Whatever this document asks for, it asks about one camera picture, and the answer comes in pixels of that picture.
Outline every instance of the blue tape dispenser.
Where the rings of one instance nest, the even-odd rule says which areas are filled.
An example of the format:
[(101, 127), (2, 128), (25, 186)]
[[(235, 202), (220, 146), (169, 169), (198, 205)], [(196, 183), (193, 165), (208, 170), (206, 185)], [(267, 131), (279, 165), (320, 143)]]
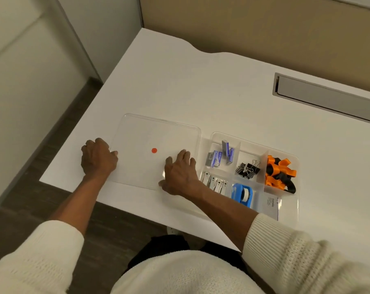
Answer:
[(251, 187), (236, 183), (233, 185), (231, 198), (250, 208), (251, 200), (253, 199), (253, 190)]

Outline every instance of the hand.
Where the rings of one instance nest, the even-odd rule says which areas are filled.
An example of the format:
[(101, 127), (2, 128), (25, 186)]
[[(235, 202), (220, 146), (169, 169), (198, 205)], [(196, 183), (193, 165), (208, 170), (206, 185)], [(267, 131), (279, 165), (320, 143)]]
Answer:
[(85, 174), (109, 176), (117, 167), (118, 152), (110, 152), (109, 145), (101, 138), (95, 139), (95, 142), (87, 140), (81, 151), (81, 167)]
[(190, 152), (186, 150), (179, 152), (174, 163), (172, 157), (166, 159), (164, 177), (165, 179), (159, 182), (163, 191), (183, 197), (191, 195), (201, 183), (196, 173), (196, 160), (190, 159)]

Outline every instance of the tape roll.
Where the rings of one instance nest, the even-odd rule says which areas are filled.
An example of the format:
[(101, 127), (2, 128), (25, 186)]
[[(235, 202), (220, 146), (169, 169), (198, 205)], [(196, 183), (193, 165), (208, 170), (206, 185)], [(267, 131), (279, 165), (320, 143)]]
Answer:
[(241, 201), (242, 202), (247, 202), (248, 199), (249, 199), (249, 190), (246, 189), (246, 188), (243, 188), (242, 189), (242, 195), (241, 195)]

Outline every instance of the floor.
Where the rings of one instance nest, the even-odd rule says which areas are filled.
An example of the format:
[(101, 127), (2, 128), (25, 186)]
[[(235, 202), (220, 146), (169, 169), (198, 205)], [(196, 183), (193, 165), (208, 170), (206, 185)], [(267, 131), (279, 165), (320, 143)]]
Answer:
[[(38, 180), (100, 88), (95, 81), (86, 84), (79, 100), (1, 203), (0, 259), (13, 252), (69, 195)], [(164, 234), (166, 227), (161, 224), (96, 203), (68, 293), (110, 293), (136, 253), (152, 236)], [(186, 239), (191, 248), (201, 246), (197, 237)]]

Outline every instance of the white desk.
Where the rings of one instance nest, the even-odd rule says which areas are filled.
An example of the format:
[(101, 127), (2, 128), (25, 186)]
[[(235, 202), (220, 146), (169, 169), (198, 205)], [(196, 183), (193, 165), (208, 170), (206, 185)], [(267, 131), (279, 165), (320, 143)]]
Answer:
[[(81, 146), (98, 136), (112, 140), (127, 112), (195, 125), (204, 138), (220, 131), (296, 155), (298, 228), (370, 265), (370, 124), (273, 96), (276, 72), (370, 98), (357, 88), (235, 54), (203, 53), (141, 29), (41, 181), (73, 191), (83, 176)], [(238, 121), (249, 113), (247, 125)], [(172, 209), (161, 196), (107, 182), (98, 201), (235, 248), (213, 222)]]

